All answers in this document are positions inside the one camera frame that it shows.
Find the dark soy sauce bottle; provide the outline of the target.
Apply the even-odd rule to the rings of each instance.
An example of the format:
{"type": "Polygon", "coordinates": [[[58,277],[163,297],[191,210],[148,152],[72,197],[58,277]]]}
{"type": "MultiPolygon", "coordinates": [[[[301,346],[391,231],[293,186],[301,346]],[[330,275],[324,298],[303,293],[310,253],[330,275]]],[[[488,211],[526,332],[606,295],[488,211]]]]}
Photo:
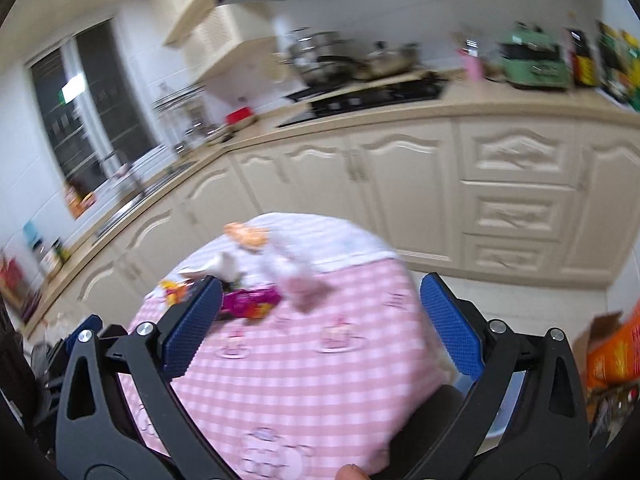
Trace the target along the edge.
{"type": "Polygon", "coordinates": [[[577,28],[567,29],[570,35],[570,62],[572,63],[574,85],[582,88],[594,88],[597,83],[596,63],[594,62],[585,33],[577,28]]]}

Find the pink checked tablecloth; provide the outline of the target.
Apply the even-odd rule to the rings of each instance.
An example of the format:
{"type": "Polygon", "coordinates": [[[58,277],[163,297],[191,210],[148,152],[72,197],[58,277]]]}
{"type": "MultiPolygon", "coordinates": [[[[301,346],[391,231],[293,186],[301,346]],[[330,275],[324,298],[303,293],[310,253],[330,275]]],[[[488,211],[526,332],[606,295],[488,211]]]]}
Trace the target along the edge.
{"type": "MultiPolygon", "coordinates": [[[[270,212],[250,220],[304,256],[328,286],[314,310],[282,297],[258,321],[215,322],[172,388],[212,447],[244,479],[331,479],[346,464],[374,474],[409,416],[448,382],[442,345],[416,285],[381,237],[350,221],[270,212]]],[[[242,285],[273,285],[262,252],[219,235],[191,252],[239,263],[242,285]]]]}

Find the clear plastic bag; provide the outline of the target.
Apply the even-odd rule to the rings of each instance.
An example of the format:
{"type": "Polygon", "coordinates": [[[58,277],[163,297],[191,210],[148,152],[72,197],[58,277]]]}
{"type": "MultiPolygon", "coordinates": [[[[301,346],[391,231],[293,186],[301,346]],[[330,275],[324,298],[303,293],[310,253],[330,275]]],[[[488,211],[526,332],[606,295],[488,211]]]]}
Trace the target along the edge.
{"type": "Polygon", "coordinates": [[[328,286],[311,263],[292,246],[278,240],[270,240],[262,253],[260,267],[296,311],[314,310],[328,292],[328,286]]]}

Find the hanging utensil rack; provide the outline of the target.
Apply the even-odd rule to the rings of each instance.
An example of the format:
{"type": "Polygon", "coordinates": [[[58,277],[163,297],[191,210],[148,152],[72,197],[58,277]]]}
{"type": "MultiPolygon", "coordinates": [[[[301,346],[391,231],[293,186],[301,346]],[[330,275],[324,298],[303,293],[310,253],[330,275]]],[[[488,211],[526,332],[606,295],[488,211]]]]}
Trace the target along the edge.
{"type": "Polygon", "coordinates": [[[157,90],[153,110],[167,130],[172,146],[188,145],[194,139],[206,136],[210,121],[204,103],[204,86],[191,84],[176,90],[161,81],[157,90]]]}

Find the purple snack wrapper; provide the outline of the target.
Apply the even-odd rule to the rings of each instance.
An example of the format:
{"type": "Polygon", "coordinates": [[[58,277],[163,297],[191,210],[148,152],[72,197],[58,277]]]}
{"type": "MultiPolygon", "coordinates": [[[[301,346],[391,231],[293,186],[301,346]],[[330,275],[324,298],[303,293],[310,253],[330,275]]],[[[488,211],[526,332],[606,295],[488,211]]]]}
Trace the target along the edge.
{"type": "Polygon", "coordinates": [[[282,296],[274,286],[253,290],[238,289],[224,293],[220,314],[232,318],[261,320],[277,307],[281,300],[282,296]]]}

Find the red box on counter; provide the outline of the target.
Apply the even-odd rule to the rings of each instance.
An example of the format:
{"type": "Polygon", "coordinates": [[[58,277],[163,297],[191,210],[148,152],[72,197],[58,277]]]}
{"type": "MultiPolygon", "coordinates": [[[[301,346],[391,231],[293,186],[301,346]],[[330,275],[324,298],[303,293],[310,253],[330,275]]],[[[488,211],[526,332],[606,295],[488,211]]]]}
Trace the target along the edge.
{"type": "Polygon", "coordinates": [[[226,124],[233,128],[244,128],[256,120],[254,110],[247,105],[241,106],[226,116],[226,124]]]}

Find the orange rice bag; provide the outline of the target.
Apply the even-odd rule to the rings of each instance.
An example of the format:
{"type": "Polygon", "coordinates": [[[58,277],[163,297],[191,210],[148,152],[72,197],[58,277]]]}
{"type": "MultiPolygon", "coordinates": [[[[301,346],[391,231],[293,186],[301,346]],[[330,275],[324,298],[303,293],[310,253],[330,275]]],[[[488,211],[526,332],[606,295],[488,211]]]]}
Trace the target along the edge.
{"type": "Polygon", "coordinates": [[[622,326],[587,356],[588,391],[602,391],[639,378],[639,305],[624,314],[622,326]]]}

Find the kitchen window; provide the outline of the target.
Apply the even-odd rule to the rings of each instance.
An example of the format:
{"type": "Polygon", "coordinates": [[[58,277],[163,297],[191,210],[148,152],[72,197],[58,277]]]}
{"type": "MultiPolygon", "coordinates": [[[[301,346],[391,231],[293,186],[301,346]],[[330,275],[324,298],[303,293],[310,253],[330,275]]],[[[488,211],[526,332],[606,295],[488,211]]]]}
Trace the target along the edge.
{"type": "Polygon", "coordinates": [[[79,197],[157,148],[110,20],[63,40],[28,71],[53,156],[79,197]]]}

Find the pink utensil holder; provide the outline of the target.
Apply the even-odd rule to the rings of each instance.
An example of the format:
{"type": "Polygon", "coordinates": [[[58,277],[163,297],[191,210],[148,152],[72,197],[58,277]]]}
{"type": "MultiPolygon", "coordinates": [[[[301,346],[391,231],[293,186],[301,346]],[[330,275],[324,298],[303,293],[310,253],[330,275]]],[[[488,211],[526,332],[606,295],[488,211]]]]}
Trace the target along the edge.
{"type": "Polygon", "coordinates": [[[481,81],[484,79],[482,60],[478,54],[478,45],[475,40],[465,39],[463,47],[459,50],[462,58],[466,76],[470,81],[481,81]]]}

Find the person's dark trouser leg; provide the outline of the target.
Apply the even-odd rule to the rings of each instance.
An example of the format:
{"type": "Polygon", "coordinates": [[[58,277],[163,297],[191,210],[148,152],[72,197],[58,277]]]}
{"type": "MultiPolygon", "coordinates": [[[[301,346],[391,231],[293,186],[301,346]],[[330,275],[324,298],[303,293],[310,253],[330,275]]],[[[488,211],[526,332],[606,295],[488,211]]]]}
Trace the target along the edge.
{"type": "Polygon", "coordinates": [[[462,400],[460,391],[442,385],[409,416],[390,441],[387,479],[401,479],[416,466],[452,422],[462,400]]]}

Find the sink faucet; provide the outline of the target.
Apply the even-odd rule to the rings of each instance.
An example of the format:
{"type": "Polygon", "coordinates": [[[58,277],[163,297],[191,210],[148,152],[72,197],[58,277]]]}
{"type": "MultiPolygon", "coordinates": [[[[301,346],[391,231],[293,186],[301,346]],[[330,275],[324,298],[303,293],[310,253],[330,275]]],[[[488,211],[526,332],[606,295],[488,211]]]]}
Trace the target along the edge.
{"type": "Polygon", "coordinates": [[[122,151],[111,151],[100,160],[100,163],[102,169],[108,174],[111,189],[121,203],[145,196],[146,192],[142,181],[122,151]]]}

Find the white paper cup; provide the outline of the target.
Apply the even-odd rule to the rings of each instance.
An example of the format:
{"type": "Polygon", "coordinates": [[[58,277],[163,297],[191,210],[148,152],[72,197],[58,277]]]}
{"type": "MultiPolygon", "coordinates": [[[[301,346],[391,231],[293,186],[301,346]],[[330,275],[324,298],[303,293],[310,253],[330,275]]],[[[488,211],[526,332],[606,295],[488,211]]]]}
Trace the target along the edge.
{"type": "Polygon", "coordinates": [[[230,252],[216,252],[206,262],[197,266],[184,266],[178,274],[188,280],[196,281],[212,276],[225,283],[233,283],[241,275],[239,263],[230,252]]]}

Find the steel stock pot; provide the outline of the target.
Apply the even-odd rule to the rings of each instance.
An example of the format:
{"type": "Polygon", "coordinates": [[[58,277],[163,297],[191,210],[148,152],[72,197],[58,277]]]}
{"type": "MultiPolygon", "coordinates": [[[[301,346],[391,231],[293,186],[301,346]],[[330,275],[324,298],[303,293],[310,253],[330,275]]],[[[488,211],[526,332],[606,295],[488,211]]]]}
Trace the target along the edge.
{"type": "Polygon", "coordinates": [[[288,64],[308,87],[350,81],[350,64],[322,60],[327,56],[353,58],[354,48],[349,39],[338,32],[310,32],[307,27],[293,29],[286,36],[290,40],[286,49],[288,64]]]}

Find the cardboard box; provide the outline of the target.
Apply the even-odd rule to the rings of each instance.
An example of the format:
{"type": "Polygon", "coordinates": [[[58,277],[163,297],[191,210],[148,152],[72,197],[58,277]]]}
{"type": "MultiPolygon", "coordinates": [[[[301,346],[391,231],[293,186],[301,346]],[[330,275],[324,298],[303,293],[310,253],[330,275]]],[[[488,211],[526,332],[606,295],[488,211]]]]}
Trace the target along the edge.
{"type": "Polygon", "coordinates": [[[572,351],[582,388],[587,388],[587,356],[591,350],[604,344],[622,326],[623,311],[596,315],[572,342],[572,351]]]}

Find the cream kitchen cabinets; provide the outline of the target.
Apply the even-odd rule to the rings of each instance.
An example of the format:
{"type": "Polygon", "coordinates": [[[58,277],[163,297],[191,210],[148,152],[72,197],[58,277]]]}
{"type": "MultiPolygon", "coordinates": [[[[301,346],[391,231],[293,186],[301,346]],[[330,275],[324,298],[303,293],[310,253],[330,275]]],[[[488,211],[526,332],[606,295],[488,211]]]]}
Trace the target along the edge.
{"type": "Polygon", "coordinates": [[[65,311],[129,321],[225,224],[265,212],[349,220],[417,271],[603,288],[639,229],[639,117],[361,115],[208,148],[76,249],[24,334],[65,311]]]}

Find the orange bread wrapper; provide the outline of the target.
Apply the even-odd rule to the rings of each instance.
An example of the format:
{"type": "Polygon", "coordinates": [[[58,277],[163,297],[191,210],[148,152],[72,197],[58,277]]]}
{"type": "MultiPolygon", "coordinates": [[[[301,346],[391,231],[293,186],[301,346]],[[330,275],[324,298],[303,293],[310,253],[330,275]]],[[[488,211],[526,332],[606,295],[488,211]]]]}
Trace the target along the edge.
{"type": "Polygon", "coordinates": [[[269,242],[269,231],[241,222],[230,222],[224,226],[224,234],[246,250],[262,249],[269,242]]]}

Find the black gas stove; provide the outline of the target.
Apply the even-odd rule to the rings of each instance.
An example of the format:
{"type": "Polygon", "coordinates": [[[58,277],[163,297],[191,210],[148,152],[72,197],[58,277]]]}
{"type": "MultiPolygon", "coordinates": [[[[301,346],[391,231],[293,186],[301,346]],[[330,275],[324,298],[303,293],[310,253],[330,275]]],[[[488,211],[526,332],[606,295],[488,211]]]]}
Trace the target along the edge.
{"type": "Polygon", "coordinates": [[[438,100],[442,96],[446,84],[448,84],[447,79],[434,73],[428,73],[420,79],[322,98],[318,101],[312,101],[302,114],[293,116],[286,122],[281,122],[278,128],[360,112],[360,110],[370,110],[375,107],[438,100]]]}

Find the orange snack bag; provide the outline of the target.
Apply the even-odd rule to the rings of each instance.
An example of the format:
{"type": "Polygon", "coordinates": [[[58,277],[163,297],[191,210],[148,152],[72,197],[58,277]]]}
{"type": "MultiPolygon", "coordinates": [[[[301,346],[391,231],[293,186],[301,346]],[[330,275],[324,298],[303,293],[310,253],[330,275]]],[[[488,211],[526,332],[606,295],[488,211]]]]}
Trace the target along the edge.
{"type": "Polygon", "coordinates": [[[162,298],[166,308],[181,304],[186,301],[191,292],[193,282],[190,280],[171,281],[163,280],[160,282],[162,290],[162,298]]]}

